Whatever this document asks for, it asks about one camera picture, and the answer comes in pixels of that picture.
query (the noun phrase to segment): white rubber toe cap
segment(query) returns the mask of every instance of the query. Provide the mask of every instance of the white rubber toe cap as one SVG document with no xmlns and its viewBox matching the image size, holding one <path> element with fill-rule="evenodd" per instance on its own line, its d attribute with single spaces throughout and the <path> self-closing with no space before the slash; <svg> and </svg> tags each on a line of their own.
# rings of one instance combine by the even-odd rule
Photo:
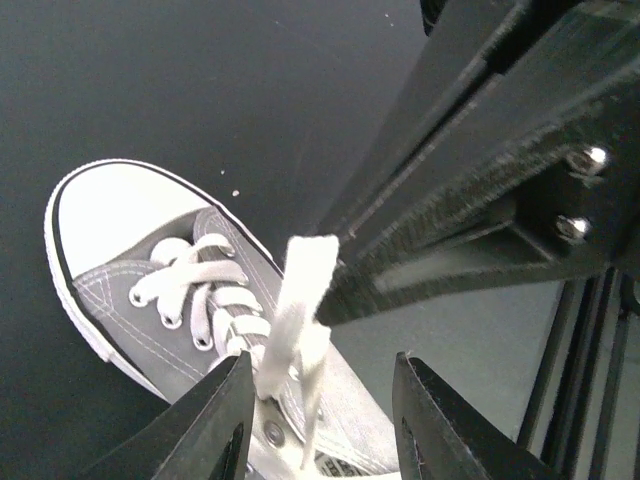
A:
<svg viewBox="0 0 640 480">
<path fill-rule="evenodd" d="M 171 220 L 211 205 L 187 182 L 162 172 L 112 160 L 87 165 L 60 183 L 52 229 L 71 278 L 108 262 Z"/>
</svg>

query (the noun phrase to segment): sneaker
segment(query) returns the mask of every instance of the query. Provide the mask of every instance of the sneaker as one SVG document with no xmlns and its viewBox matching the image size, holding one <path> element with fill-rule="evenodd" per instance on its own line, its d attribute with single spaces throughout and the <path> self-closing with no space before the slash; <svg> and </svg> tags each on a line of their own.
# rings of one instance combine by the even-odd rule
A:
<svg viewBox="0 0 640 480">
<path fill-rule="evenodd" d="M 293 238 L 283 276 L 219 202 L 132 160 L 69 174 L 44 228 L 74 325 L 102 360 L 155 395 L 173 403 L 221 359 L 251 353 L 247 478 L 400 479 L 392 423 L 314 320 L 336 264 L 334 237 Z"/>
</svg>

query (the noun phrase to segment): screw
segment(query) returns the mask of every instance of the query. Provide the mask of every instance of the screw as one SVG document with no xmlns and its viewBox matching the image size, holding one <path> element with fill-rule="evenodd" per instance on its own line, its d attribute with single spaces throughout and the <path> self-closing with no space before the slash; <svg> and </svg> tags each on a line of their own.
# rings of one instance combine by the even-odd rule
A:
<svg viewBox="0 0 640 480">
<path fill-rule="evenodd" d="M 264 422 L 264 436 L 267 441 L 276 448 L 284 445 L 284 432 L 280 426 L 271 420 Z"/>
<path fill-rule="evenodd" d="M 591 230 L 591 224 L 586 218 L 569 218 L 558 215 L 556 230 L 560 237 L 572 244 L 581 243 Z"/>
<path fill-rule="evenodd" d="M 610 156 L 600 147 L 587 147 L 567 155 L 567 163 L 580 175 L 595 177 L 609 164 Z"/>
</svg>

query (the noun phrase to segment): shoelace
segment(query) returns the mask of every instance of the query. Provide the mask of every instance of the shoelace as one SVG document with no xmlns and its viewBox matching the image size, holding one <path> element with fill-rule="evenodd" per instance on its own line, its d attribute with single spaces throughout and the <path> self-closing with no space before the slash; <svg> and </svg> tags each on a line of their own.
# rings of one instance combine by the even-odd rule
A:
<svg viewBox="0 0 640 480">
<path fill-rule="evenodd" d="M 201 262 L 199 252 L 209 247 L 218 248 L 228 259 Z M 220 234 L 205 235 L 194 245 L 179 238 L 160 241 L 151 261 L 164 268 L 140 279 L 129 293 L 131 303 L 138 307 L 157 299 L 162 324 L 177 329 L 183 323 L 189 290 L 197 285 L 189 319 L 194 346 L 202 351 L 215 346 L 220 357 L 212 368 L 229 355 L 249 351 L 261 400 L 278 398 L 287 379 L 295 373 L 302 390 L 306 439 L 302 465 L 291 466 L 296 478 L 315 476 L 318 411 L 331 334 L 328 327 L 315 320 L 315 313 L 329 288 L 337 254 L 338 240 L 333 236 L 293 237 L 289 241 L 271 324 L 259 316 L 262 306 L 247 288 L 248 278 L 242 267 L 231 259 L 235 255 L 233 246 Z M 214 283 L 224 286 L 215 288 Z M 211 321 L 207 313 L 209 296 L 217 307 Z M 251 314 L 232 315 L 229 308 L 233 306 L 244 307 L 243 311 Z M 267 337 L 266 346 L 253 345 L 247 335 Z"/>
</svg>

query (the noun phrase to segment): shoe eyelet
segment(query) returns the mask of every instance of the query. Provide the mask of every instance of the shoe eyelet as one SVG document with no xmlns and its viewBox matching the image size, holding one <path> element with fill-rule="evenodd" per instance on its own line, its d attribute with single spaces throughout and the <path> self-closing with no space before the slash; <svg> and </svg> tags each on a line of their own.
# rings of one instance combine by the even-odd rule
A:
<svg viewBox="0 0 640 480">
<path fill-rule="evenodd" d="M 129 302 L 136 308 L 144 308 L 149 305 L 149 302 L 145 302 L 140 293 L 136 292 L 134 288 L 129 290 Z"/>
<path fill-rule="evenodd" d="M 263 312 L 264 308 L 259 303 L 256 303 L 254 305 L 254 308 L 251 310 L 251 313 L 253 313 L 256 317 L 260 317 Z"/>
<path fill-rule="evenodd" d="M 193 337 L 193 344 L 201 352 L 208 352 L 213 348 L 213 338 L 209 337 L 208 339 L 204 339 Z"/>
<path fill-rule="evenodd" d="M 284 445 L 284 431 L 276 422 L 267 420 L 263 426 L 264 436 L 272 447 L 281 448 Z"/>
<path fill-rule="evenodd" d="M 289 377 L 296 382 L 300 381 L 300 372 L 298 372 L 296 367 L 289 368 Z"/>
<path fill-rule="evenodd" d="M 223 253 L 223 255 L 225 255 L 228 258 L 233 258 L 236 256 L 236 249 L 233 248 L 231 245 L 225 245 L 219 248 L 220 248 L 220 251 Z"/>
<path fill-rule="evenodd" d="M 160 320 L 162 321 L 162 325 L 169 330 L 177 330 L 182 325 L 182 316 L 178 317 L 177 320 L 173 320 L 164 315 L 160 315 Z"/>
</svg>

